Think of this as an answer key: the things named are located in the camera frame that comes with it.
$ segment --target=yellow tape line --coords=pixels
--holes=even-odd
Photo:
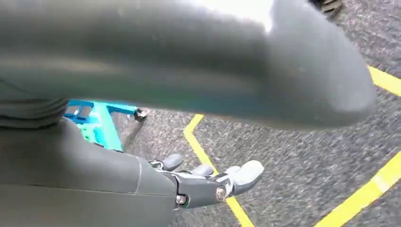
[[[386,89],[396,96],[401,96],[401,79],[398,79],[397,77],[373,67],[368,66],[368,68],[370,75],[372,76],[372,80],[377,86]]]
[[[205,151],[203,150],[202,146],[196,140],[195,136],[193,135],[193,130],[198,125],[198,123],[202,120],[203,115],[197,114],[191,120],[191,122],[185,127],[184,129],[184,137],[187,139],[188,143],[192,147],[195,154],[198,156],[199,160],[202,164],[210,165],[213,170],[214,174],[218,174],[217,169],[214,167],[212,162],[210,161],[209,157],[206,155]],[[254,227],[252,221],[249,219],[248,215],[245,213],[244,209],[239,205],[238,201],[235,197],[228,198],[226,200],[228,206],[234,213],[235,217],[241,223],[242,227]]]
[[[383,195],[401,178],[401,152],[398,152],[362,188],[324,217],[315,227],[341,227],[363,208]]]

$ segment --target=gray carpet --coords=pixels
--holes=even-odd
[[[366,62],[401,78],[401,2],[345,0],[336,18]],[[263,163],[261,182],[238,197],[258,227],[310,227],[365,184],[397,152],[399,99],[377,88],[374,115],[353,127],[330,131],[281,131],[205,117],[194,131],[218,170],[250,159]],[[143,157],[185,156],[199,164],[183,137],[193,114],[148,110],[148,121],[114,117],[124,148]],[[346,226],[401,226],[398,182]],[[171,226],[238,226],[226,204],[177,212]]]

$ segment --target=gray plastic casing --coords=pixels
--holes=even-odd
[[[69,120],[0,130],[0,226],[166,226],[175,184],[144,159],[83,140]]]
[[[348,126],[375,104],[364,59],[307,0],[2,0],[0,31],[1,97],[134,101],[284,129]]]

